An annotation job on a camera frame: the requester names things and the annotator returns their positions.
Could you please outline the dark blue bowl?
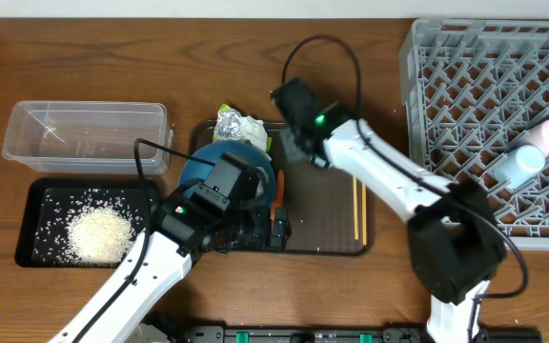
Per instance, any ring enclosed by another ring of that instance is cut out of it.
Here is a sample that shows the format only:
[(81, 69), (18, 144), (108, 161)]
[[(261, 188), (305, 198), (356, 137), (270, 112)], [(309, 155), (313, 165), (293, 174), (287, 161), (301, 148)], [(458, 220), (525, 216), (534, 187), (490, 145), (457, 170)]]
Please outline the dark blue bowl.
[[(223, 152), (231, 153), (265, 172), (268, 189), (262, 205), (270, 206), (275, 200), (276, 182), (274, 169), (266, 153), (241, 141), (220, 140), (200, 148), (193, 154), (193, 157), (215, 163)], [(206, 179), (212, 169), (213, 167), (210, 165), (188, 160), (180, 173), (178, 184), (181, 185), (193, 178)]]

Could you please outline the white rice pile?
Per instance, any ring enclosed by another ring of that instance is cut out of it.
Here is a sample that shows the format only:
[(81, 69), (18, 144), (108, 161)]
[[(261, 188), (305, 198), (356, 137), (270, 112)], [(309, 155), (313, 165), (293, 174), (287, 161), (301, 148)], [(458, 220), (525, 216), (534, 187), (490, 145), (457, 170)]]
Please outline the white rice pile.
[(50, 188), (30, 261), (39, 267), (112, 267), (144, 229), (133, 189)]

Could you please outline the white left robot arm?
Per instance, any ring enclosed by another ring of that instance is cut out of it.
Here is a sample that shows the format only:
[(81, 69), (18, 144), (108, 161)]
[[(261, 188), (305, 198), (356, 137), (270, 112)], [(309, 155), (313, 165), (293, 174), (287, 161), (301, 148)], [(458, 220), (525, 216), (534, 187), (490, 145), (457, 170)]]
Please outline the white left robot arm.
[(151, 228), (55, 342), (124, 342), (154, 304), (207, 252), (282, 252), (288, 212), (226, 196), (194, 179), (152, 207)]

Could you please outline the wooden chopstick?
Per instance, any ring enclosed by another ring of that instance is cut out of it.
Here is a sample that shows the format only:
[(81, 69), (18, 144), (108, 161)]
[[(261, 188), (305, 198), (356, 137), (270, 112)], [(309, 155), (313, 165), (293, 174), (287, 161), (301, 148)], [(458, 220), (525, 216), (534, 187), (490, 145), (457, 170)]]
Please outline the wooden chopstick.
[(354, 239), (359, 239), (359, 218), (358, 218), (358, 196), (357, 196), (357, 178), (352, 177), (352, 190), (353, 190), (353, 219), (354, 219)]
[(363, 246), (368, 245), (367, 232), (367, 187), (365, 183), (361, 183), (361, 234)]

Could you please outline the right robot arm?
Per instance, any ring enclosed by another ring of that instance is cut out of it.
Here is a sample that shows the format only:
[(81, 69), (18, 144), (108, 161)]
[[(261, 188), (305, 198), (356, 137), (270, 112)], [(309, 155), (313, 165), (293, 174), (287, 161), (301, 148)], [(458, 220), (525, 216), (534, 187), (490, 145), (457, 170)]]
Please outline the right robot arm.
[(431, 338), (475, 341), (481, 303), (506, 256), (484, 189), (426, 171), (343, 105), (273, 103), (302, 151), (358, 178), (406, 223), (414, 273), (431, 295)]

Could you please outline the light blue plastic cup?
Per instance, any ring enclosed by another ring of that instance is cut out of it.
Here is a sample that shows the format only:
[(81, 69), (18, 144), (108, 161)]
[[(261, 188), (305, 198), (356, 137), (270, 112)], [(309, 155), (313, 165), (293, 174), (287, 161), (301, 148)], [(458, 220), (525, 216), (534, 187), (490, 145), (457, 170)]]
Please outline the light blue plastic cup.
[(532, 145), (521, 146), (505, 155), (494, 169), (498, 182), (508, 181), (507, 188), (514, 190), (538, 174), (545, 166), (542, 151)]

